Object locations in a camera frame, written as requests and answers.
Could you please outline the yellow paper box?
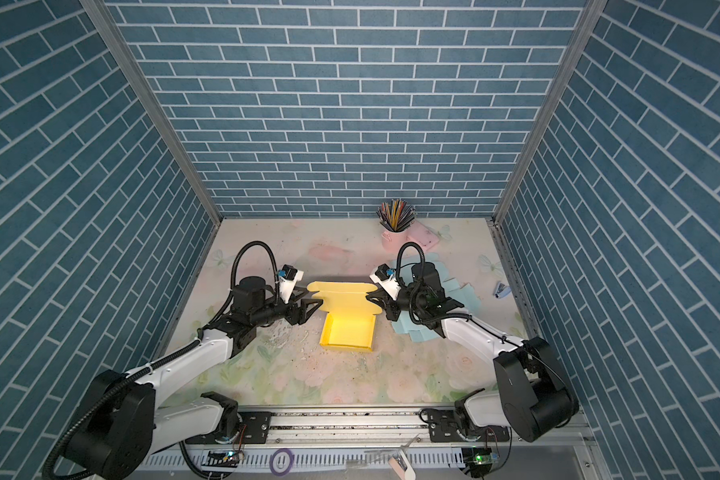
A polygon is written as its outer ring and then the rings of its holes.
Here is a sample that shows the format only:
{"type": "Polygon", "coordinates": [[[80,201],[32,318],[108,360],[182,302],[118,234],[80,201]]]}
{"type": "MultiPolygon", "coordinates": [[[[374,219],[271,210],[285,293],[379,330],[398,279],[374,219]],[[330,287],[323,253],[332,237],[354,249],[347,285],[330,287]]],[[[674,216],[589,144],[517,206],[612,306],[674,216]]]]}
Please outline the yellow paper box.
{"type": "Polygon", "coordinates": [[[326,349],[371,352],[380,306],[367,300],[376,290],[370,283],[315,281],[308,285],[326,313],[320,345],[326,349]]]}

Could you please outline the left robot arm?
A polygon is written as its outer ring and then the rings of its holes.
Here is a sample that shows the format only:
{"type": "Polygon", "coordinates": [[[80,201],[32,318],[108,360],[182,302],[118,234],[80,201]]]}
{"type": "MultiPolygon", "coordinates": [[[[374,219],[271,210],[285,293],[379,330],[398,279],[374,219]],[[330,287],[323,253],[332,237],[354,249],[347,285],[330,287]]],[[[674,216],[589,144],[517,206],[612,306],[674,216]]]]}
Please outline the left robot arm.
{"type": "Polygon", "coordinates": [[[234,285],[212,320],[180,349],[125,373],[94,378],[41,473],[56,478],[60,458],[81,466],[76,478],[124,479],[159,451],[196,436],[233,443],[241,435],[236,400],[210,391],[192,402],[165,406],[191,380],[241,353],[258,328],[281,319],[304,324],[322,305],[292,280],[274,285],[257,276],[234,285]]]}

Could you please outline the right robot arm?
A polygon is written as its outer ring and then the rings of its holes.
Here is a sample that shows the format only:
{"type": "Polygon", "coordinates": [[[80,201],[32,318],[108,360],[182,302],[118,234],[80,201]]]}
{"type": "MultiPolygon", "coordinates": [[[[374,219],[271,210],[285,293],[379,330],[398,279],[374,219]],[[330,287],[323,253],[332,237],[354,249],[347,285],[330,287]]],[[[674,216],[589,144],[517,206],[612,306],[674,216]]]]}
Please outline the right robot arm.
{"type": "Polygon", "coordinates": [[[406,312],[414,324],[493,366],[496,394],[480,389],[454,404],[456,428],[463,436],[496,426],[533,442],[578,413],[579,400],[554,348],[540,337],[524,340],[477,320],[462,302],[446,295],[433,263],[414,264],[410,282],[386,264],[370,278],[379,288],[366,299],[381,306],[389,320],[406,312]]]}

